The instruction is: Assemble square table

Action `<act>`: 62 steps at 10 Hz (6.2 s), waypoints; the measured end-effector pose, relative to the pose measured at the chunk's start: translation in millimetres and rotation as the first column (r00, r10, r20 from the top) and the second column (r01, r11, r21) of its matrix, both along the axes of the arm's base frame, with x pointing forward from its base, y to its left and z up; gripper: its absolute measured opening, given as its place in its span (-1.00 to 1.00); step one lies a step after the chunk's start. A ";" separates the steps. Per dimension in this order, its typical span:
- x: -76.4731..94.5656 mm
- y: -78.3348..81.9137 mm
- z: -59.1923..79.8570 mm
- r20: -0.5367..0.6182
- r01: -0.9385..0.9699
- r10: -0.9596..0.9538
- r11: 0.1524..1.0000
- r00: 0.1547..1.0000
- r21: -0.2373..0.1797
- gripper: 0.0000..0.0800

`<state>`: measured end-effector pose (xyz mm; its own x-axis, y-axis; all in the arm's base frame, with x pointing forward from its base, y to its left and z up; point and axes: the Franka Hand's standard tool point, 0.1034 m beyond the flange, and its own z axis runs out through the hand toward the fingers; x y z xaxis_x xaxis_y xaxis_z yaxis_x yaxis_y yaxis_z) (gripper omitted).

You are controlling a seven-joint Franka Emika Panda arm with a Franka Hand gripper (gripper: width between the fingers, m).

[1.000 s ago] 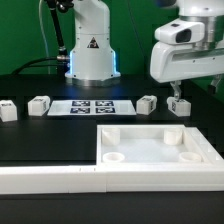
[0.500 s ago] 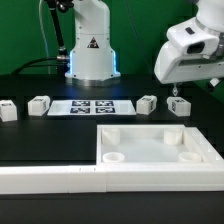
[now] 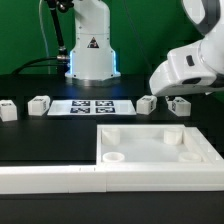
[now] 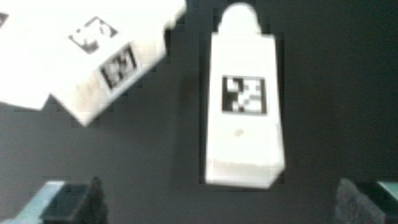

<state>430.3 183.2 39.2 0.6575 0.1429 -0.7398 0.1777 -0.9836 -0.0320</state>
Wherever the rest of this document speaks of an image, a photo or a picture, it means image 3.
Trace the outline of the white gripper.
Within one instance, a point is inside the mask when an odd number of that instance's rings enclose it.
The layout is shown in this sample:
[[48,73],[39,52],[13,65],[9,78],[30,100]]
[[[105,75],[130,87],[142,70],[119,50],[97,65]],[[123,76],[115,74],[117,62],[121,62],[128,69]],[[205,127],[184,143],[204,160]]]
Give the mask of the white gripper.
[[207,48],[204,41],[173,49],[149,85],[157,97],[224,91],[224,52]]

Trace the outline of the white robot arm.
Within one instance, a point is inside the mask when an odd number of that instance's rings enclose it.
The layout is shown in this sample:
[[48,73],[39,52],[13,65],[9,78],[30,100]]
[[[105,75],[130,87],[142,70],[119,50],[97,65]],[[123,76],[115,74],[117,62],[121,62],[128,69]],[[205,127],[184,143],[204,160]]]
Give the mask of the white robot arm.
[[224,91],[224,0],[135,0],[137,23],[113,20],[103,0],[72,0],[75,43],[65,77],[101,85],[144,52],[155,96]]

